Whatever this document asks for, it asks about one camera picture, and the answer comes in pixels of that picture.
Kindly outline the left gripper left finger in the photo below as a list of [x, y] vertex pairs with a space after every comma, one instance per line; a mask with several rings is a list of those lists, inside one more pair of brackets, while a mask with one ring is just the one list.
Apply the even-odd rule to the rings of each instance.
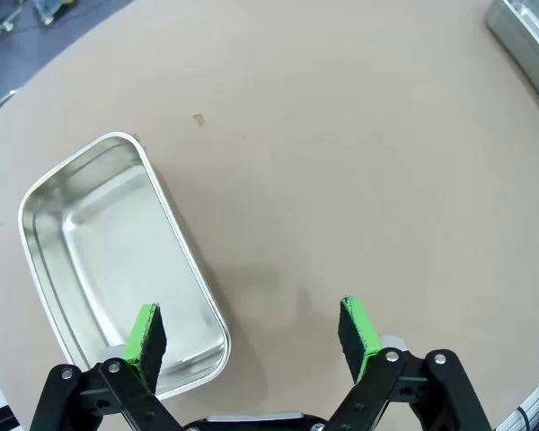
[[123, 353], [87, 371], [60, 364], [50, 369], [31, 430], [97, 430], [120, 414], [132, 430], [181, 430], [155, 395], [166, 349], [160, 306], [141, 307]]

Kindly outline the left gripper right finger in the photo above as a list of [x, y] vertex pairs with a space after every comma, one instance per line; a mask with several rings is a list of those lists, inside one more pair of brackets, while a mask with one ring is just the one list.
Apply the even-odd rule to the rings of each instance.
[[354, 382], [327, 430], [374, 430], [387, 406], [405, 403], [423, 430], [490, 430], [458, 356], [432, 350], [423, 358], [383, 347], [363, 302], [340, 300], [338, 336]]

